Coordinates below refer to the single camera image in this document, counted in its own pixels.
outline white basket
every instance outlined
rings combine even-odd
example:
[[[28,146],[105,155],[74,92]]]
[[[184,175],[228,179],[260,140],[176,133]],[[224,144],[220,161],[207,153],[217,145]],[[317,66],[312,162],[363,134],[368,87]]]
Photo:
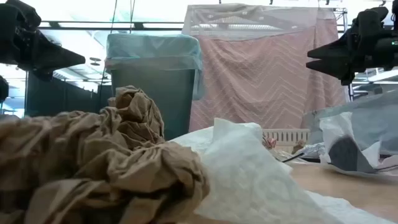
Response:
[[[264,135],[276,139],[276,151],[291,153],[299,140],[307,142],[310,137],[309,129],[263,129]]]

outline pink cloth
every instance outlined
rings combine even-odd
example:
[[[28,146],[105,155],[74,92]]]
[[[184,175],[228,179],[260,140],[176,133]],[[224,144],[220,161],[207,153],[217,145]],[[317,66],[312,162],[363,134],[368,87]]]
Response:
[[[340,81],[305,67],[307,52],[338,38],[335,20],[253,40],[195,36],[203,51],[205,96],[192,104],[190,131],[214,118],[263,128],[303,128],[308,111],[345,103]]]

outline table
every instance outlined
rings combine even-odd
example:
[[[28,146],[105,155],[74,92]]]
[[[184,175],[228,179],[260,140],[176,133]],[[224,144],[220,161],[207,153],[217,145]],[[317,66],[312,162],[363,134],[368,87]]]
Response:
[[[398,184],[350,177],[315,164],[289,164],[291,176],[305,190],[343,198],[353,206],[398,223]],[[230,224],[194,215],[189,224]]]

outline trash can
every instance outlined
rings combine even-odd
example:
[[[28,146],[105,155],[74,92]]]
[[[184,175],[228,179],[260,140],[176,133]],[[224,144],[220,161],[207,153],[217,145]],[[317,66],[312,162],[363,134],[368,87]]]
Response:
[[[165,123],[165,138],[187,134],[192,100],[203,96],[201,49],[187,35],[108,35],[106,68],[117,87],[133,85],[151,97]]]

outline ceiling light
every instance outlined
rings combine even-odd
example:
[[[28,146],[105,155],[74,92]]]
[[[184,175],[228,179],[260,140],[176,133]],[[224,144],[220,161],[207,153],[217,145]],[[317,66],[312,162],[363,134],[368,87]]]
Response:
[[[101,80],[101,79],[92,79],[92,80],[87,80],[88,82],[111,82],[111,80],[107,80],[107,79],[104,79],[104,80]]]
[[[10,80],[10,81],[7,81],[7,82],[8,82],[9,86],[13,86],[13,87],[16,87],[18,89],[25,89],[25,86],[26,86],[25,82],[23,82],[23,81]]]
[[[39,28],[41,28],[41,27],[50,27],[50,23],[49,22],[42,22],[39,25]]]
[[[183,23],[170,23],[170,24],[161,24],[161,23],[144,23],[145,28],[164,28],[164,29],[182,29],[184,26]]]
[[[19,69],[15,65],[6,65],[0,63],[0,75],[3,76],[6,80],[9,78],[23,78],[26,77],[26,72],[22,69]]]
[[[355,85],[365,85],[365,84],[380,84],[380,85],[396,85],[398,82],[392,81],[377,81],[377,82],[352,82]]]
[[[69,28],[98,28],[98,29],[117,29],[117,28],[130,28],[129,22],[115,22],[112,25],[112,22],[59,22],[60,27],[69,27]]]
[[[82,79],[66,79],[65,82],[83,82]]]
[[[398,75],[398,70],[391,70],[391,71],[388,71],[388,72],[381,72],[381,73],[378,73],[377,75],[369,77],[368,81],[369,82],[376,82],[376,81],[385,80],[387,78],[391,78],[391,77],[394,77],[394,76],[397,76],[397,75]]]

